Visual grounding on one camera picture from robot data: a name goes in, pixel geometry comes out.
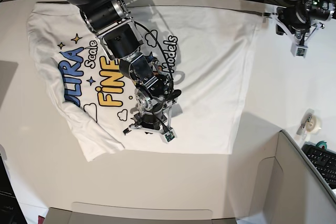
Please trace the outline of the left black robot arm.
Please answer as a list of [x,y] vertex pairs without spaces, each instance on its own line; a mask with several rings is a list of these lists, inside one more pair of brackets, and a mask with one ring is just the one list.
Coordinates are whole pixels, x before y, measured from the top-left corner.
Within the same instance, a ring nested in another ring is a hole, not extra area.
[[291,34],[304,36],[317,22],[329,21],[334,10],[333,0],[295,0],[289,7],[278,8],[277,17]]

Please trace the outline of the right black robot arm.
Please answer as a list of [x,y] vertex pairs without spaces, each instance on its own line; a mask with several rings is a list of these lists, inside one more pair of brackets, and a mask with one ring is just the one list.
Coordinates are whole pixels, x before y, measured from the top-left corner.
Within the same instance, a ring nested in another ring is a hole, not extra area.
[[135,122],[123,132],[132,130],[157,133],[171,140],[172,106],[181,95],[174,89],[172,69],[167,73],[154,56],[140,52],[143,39],[136,22],[123,0],[66,0],[77,6],[88,29],[99,39],[111,60],[119,61],[120,72],[135,84],[138,113]]

